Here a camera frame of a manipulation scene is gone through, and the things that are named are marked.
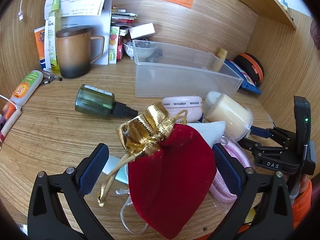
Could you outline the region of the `person's right hand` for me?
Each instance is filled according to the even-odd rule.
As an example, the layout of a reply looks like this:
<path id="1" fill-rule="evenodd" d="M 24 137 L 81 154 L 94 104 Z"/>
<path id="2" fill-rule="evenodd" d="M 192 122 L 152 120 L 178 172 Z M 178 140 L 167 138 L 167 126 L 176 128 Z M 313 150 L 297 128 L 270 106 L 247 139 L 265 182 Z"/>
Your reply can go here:
<path id="1" fill-rule="evenodd" d="M 293 186 L 293 190 L 290 194 L 299 195 L 302 194 L 309 184 L 309 176 L 307 174 L 300 175 L 298 180 L 295 182 Z"/>

